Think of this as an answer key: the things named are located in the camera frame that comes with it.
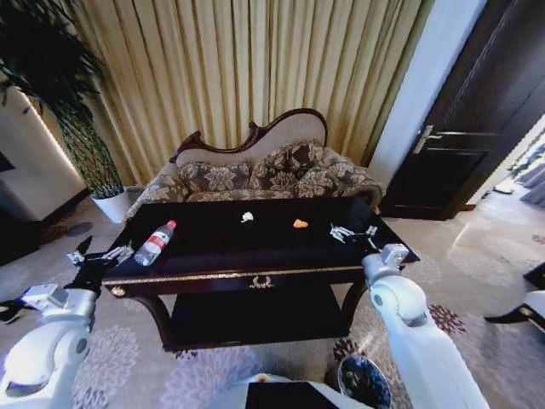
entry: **bamboo plant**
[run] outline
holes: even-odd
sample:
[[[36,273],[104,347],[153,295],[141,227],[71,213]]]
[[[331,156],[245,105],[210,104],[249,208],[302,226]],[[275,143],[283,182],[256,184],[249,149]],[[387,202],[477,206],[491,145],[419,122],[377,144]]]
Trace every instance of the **bamboo plant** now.
[[[75,0],[65,4],[77,7]],[[85,104],[97,94],[93,77],[103,78],[102,65],[70,24],[56,0],[0,0],[0,98],[5,105],[15,87],[37,101],[40,113],[49,109],[93,197],[107,199],[123,185]]]

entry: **table top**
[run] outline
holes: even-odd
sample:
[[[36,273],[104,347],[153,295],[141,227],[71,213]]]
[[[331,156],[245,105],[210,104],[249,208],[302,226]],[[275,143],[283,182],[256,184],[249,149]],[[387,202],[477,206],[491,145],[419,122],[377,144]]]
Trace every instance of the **table top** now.
[[[247,211],[254,220],[241,223]],[[347,197],[144,204],[112,248],[132,240],[138,249],[171,219],[177,223],[174,236],[155,263],[143,267],[130,258],[110,269],[105,283],[121,278],[361,268],[361,259],[373,252],[366,237],[343,244],[330,235],[331,223],[355,233],[378,227],[373,242],[379,248],[404,243],[361,198]],[[308,222],[308,227],[294,228],[295,219]],[[417,260],[412,251],[405,258]]]

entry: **orange object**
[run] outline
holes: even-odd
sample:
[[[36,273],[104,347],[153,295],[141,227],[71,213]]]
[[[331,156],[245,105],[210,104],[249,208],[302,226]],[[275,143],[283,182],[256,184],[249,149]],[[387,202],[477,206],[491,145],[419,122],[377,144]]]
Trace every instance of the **orange object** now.
[[[308,227],[308,223],[307,222],[304,222],[303,220],[295,220],[294,223],[293,223],[293,227],[294,228],[307,228]]]

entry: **bottle label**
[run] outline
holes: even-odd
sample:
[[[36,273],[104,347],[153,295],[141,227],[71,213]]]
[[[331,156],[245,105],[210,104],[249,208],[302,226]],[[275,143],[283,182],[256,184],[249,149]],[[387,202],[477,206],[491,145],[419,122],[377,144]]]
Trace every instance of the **bottle label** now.
[[[159,249],[161,250],[167,245],[168,242],[169,242],[169,236],[161,232],[155,232],[147,240],[147,243],[153,243],[155,245],[158,245]]]

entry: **beige curtain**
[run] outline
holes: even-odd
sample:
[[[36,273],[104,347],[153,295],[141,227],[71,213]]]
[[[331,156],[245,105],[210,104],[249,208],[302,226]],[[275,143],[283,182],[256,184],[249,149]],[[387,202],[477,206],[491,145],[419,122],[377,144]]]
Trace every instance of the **beige curtain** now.
[[[73,10],[106,64],[92,102],[127,184],[194,130],[235,147],[295,107],[366,164],[433,0],[86,0]]]

